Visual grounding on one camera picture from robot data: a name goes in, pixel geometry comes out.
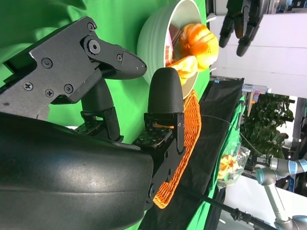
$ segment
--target potted plant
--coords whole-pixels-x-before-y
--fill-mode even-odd
[[[280,135],[277,127],[286,121],[293,121],[289,104],[288,96],[267,93],[259,96],[258,102],[253,104],[249,117],[245,111],[241,133],[257,151],[250,147],[244,138],[242,144],[249,146],[252,154],[284,158],[282,150],[284,136]]]

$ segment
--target black cable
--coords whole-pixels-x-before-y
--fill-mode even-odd
[[[241,212],[238,208],[234,209],[232,207],[229,207],[227,205],[224,205],[216,200],[213,200],[209,197],[207,197],[206,195],[200,195],[198,193],[195,193],[193,191],[191,191],[190,189],[186,189],[185,187],[179,185],[177,190],[182,193],[182,194],[187,194],[190,195],[194,198],[197,198],[199,200],[205,201],[213,206],[216,206],[226,212],[229,212],[231,214],[231,216],[234,218],[234,220],[245,220],[247,223],[251,222],[253,224],[255,224],[256,226],[259,226],[261,228],[263,228],[264,230],[276,230],[276,228],[272,227],[269,224],[266,224],[265,222],[261,221],[258,218],[253,217],[250,214],[247,214],[245,212]]]

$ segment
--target green backdrop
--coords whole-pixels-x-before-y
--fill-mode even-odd
[[[0,86],[11,73],[2,63],[55,29],[81,17],[92,17],[100,39],[136,53],[139,33],[147,18],[173,0],[2,0],[0,3]],[[196,0],[202,20],[205,1]],[[195,89],[201,97],[209,71],[199,75]],[[143,78],[108,80],[124,142],[132,142],[143,129],[149,85]],[[81,103],[50,106],[48,120],[79,126]]]

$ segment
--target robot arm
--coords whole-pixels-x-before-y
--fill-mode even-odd
[[[173,68],[155,72],[145,129],[133,144],[121,143],[105,79],[141,77],[147,67],[95,28],[82,18],[5,63],[13,75],[0,88],[0,229],[125,229],[185,154]],[[46,121],[49,104],[79,100],[84,124],[76,130]]]
[[[220,47],[227,45],[231,33],[235,31],[239,38],[236,54],[243,56],[259,29],[268,6],[268,0],[228,0],[228,12],[220,32]]]
[[[307,229],[306,216],[293,216],[289,218],[279,197],[275,183],[277,180],[289,175],[307,172],[307,161],[288,161],[272,158],[270,167],[257,170],[257,181],[264,186],[269,201],[276,216],[275,226],[279,230],[305,230]]]

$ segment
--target white wall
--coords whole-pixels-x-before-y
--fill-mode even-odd
[[[218,37],[224,16],[210,22]],[[238,39],[232,34],[220,48],[212,68],[215,76],[245,78],[245,83],[264,85],[272,93],[307,98],[307,14],[266,14],[243,57],[236,55]]]
[[[288,216],[307,216],[307,197],[288,192],[281,188],[277,188],[277,190]],[[226,189],[224,204],[233,208],[239,208],[240,211],[248,212],[274,226],[275,215],[269,199],[263,186],[259,185],[256,180],[240,176],[236,184]],[[231,218],[225,213],[222,213],[220,218],[224,220],[226,224],[219,223],[219,230],[229,230],[230,228],[228,228],[227,223],[230,226],[235,225],[232,223]],[[245,230],[247,226],[244,225],[238,229]]]

